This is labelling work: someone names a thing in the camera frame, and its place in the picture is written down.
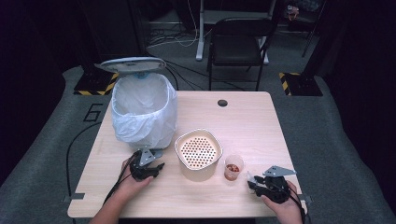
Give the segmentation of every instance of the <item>colander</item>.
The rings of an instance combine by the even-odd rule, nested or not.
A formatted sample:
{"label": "colander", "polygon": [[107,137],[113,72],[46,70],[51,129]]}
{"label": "colander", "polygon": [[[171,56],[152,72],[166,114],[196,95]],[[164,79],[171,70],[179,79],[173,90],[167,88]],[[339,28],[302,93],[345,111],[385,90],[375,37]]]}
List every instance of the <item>colander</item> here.
{"label": "colander", "polygon": [[222,155],[219,141],[205,129],[180,136],[175,142],[181,173],[191,181],[205,181],[216,171]]}

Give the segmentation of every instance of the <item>person's right hand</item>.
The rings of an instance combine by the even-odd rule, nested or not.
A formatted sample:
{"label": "person's right hand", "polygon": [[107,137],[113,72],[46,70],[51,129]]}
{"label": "person's right hand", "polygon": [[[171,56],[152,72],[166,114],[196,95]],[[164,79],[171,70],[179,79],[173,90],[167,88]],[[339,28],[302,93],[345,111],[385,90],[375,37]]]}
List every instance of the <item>person's right hand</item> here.
{"label": "person's right hand", "polygon": [[[297,188],[291,182],[289,182],[289,180],[287,180],[287,182],[289,188],[294,190],[294,192],[297,192]],[[299,199],[297,195],[295,195],[295,193],[292,190],[290,191],[290,196],[298,201]],[[291,198],[288,198],[288,200],[283,203],[274,203],[267,196],[262,195],[262,200],[269,208],[271,208],[275,212],[276,217],[280,223],[282,224],[303,223],[301,219],[300,208],[297,205],[297,203]]]}

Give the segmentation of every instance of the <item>trash can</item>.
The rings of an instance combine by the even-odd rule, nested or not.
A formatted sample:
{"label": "trash can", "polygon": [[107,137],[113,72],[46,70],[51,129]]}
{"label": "trash can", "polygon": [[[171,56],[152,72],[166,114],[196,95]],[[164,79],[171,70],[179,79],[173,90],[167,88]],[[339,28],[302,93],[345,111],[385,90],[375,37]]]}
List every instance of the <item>trash can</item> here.
{"label": "trash can", "polygon": [[133,57],[97,66],[119,73],[111,98],[117,139],[136,150],[168,147],[177,127],[177,92],[164,75],[153,72],[165,68],[166,63],[158,58]]}

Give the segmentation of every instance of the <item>clear cup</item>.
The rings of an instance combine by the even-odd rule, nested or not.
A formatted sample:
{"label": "clear cup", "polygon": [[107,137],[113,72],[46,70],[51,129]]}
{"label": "clear cup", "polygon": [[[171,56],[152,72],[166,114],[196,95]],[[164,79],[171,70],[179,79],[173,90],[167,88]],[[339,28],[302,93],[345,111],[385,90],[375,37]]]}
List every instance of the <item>clear cup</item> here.
{"label": "clear cup", "polygon": [[245,162],[239,155],[230,155],[225,159],[224,176],[230,181],[238,178],[245,166]]}

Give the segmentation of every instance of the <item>black chair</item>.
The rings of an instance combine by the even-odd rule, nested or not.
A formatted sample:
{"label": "black chair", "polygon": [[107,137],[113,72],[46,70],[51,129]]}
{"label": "black chair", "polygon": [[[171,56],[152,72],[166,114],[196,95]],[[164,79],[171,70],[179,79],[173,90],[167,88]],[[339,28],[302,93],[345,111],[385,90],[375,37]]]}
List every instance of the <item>black chair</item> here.
{"label": "black chair", "polygon": [[316,11],[306,11],[300,9],[296,19],[291,21],[289,24],[289,28],[291,31],[300,30],[300,31],[308,32],[307,42],[302,57],[305,57],[309,45],[311,44],[312,38],[314,34],[317,32],[318,24],[323,14],[323,10],[326,7],[326,3],[327,0],[322,0],[320,7]]}
{"label": "black chair", "polygon": [[[256,91],[262,78],[263,56],[270,45],[276,30],[277,20],[254,18],[229,18],[218,21],[213,29],[209,46],[209,56],[206,70],[209,72],[209,90],[212,82],[229,81],[231,79],[216,79],[212,76],[212,66],[259,66]],[[262,46],[258,37],[266,36]],[[232,82],[251,80],[232,80]]]}

